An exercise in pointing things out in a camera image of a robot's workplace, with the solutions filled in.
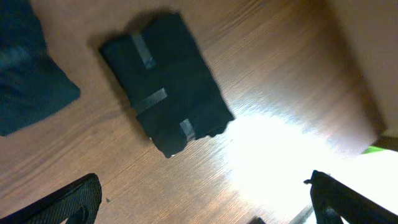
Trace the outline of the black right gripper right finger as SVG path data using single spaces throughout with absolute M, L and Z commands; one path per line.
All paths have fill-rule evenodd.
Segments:
M 314 170 L 310 196 L 318 224 L 382 223 L 397 224 L 397 215 L 355 192 L 330 175 Z

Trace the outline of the blue cloth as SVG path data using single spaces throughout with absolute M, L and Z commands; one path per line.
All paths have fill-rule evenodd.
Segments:
M 41 121 L 80 97 L 47 53 L 29 1 L 1 0 L 1 135 Z

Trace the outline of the large black cloth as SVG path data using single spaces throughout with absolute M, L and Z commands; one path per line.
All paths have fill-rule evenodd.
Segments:
M 178 12 L 99 49 L 156 148 L 170 158 L 190 141 L 214 137 L 234 120 L 195 39 Z

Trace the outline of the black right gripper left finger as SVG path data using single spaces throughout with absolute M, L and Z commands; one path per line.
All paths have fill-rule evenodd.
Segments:
M 96 174 L 87 174 L 50 195 L 1 219 L 1 223 L 93 224 L 102 200 Z

